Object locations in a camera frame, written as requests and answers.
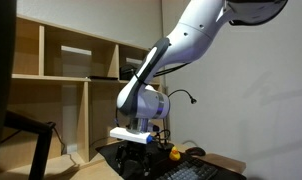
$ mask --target keyboard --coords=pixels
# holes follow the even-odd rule
[[[209,180],[217,172],[218,169],[215,166],[209,165],[200,159],[190,157],[156,180]]]

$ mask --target wooden shelving unit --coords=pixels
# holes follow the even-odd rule
[[[22,16],[17,17],[15,48],[8,109],[40,122],[55,122],[62,139],[67,139],[68,152],[61,155],[62,145],[54,133],[46,176],[99,161],[102,157],[95,148],[115,141],[108,136],[115,127],[116,97],[128,82],[119,79],[119,68],[127,58],[143,60],[148,49]],[[86,78],[91,75],[117,80]],[[158,78],[152,85],[161,88]],[[120,113],[119,118],[121,125],[128,123]],[[5,128],[3,138],[13,132]],[[0,179],[12,172],[28,173],[35,144],[36,135],[24,132],[4,142]],[[70,165],[69,156],[77,159],[75,164]]]

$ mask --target table surface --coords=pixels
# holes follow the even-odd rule
[[[184,152],[188,147],[182,144],[175,144],[180,152]],[[246,163],[231,159],[228,157],[224,157],[214,153],[207,153],[203,157],[197,157],[211,164],[215,164],[217,166],[226,168],[233,172],[242,174],[246,168]],[[69,174],[65,174],[63,176],[59,176],[58,179],[61,180],[77,180],[77,179],[108,179],[108,180],[118,180],[122,179],[117,172],[115,172],[106,161],[101,161],[92,166],[80,169],[76,172],[71,172]]]

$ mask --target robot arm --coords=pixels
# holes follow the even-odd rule
[[[131,118],[166,117],[170,102],[147,85],[168,64],[191,63],[209,48],[219,29],[260,25],[273,19],[288,0],[191,0],[174,30],[151,49],[136,75],[118,95],[117,107]]]

